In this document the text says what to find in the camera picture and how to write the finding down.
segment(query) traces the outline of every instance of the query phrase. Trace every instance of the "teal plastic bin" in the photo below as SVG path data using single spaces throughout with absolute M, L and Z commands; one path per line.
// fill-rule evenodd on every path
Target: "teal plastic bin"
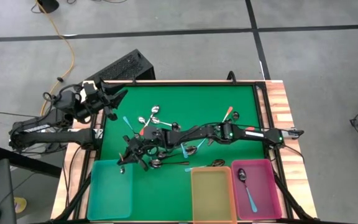
M 127 218 L 132 213 L 133 165 L 120 173 L 117 160 L 93 164 L 87 218 L 91 221 Z

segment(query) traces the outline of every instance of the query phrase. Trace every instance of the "green mat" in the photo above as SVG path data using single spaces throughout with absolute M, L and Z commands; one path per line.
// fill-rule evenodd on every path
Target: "green mat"
M 101 159 L 118 159 L 127 144 L 123 135 L 133 137 L 133 133 L 122 119 L 127 116 L 132 127 L 139 132 L 143 127 L 138 116 L 148 118 L 153 105 L 160 105 L 155 116 L 161 121 L 176 121 L 182 130 L 194 125 L 221 122 L 227 109 L 240 114 L 237 124 L 258 126 L 257 110 L 251 86 L 139 86 L 127 87 L 128 94 L 118 110 L 117 121 L 106 121 Z M 188 142 L 187 146 L 197 146 L 202 140 Z M 261 142 L 238 141 L 230 145 L 206 142 L 194 156 L 189 157 L 190 167 L 204 166 L 215 159 L 224 159 L 230 166 L 237 159 L 263 159 Z M 182 155 L 165 159 L 164 162 L 185 161 Z M 160 169 L 145 172 L 134 165 L 132 215 L 123 220 L 132 221 L 187 221 L 192 220 L 190 172 L 187 166 L 165 165 Z

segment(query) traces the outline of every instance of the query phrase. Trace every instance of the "pink plastic bin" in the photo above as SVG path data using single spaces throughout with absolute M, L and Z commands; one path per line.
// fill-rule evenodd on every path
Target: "pink plastic bin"
M 249 203 L 246 187 L 237 178 L 243 168 L 247 175 L 246 184 L 258 211 L 254 213 Z M 272 164 L 268 159 L 238 160 L 231 164 L 237 215 L 241 220 L 265 220 L 281 218 Z

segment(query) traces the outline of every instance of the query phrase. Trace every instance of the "plastic bin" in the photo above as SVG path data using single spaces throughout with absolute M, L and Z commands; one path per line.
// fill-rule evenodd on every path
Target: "plastic bin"
M 132 213 L 133 165 L 125 165 L 121 174 L 117 161 L 93 164 L 86 216 L 91 221 L 127 218 Z
M 257 207 L 251 209 L 246 187 L 237 178 L 237 172 L 243 168 L 246 172 L 246 184 Z M 238 160 L 231 165 L 236 210 L 241 220 L 266 220 L 281 218 L 272 164 L 268 159 Z
M 191 170 L 193 223 L 237 223 L 229 167 Z

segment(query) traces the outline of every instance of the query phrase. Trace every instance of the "yellow object on floor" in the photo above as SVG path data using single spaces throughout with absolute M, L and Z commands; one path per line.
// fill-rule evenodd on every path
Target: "yellow object on floor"
M 27 200 L 20 197 L 14 197 L 14 203 L 16 214 L 23 212 L 25 210 L 25 207 L 27 206 Z

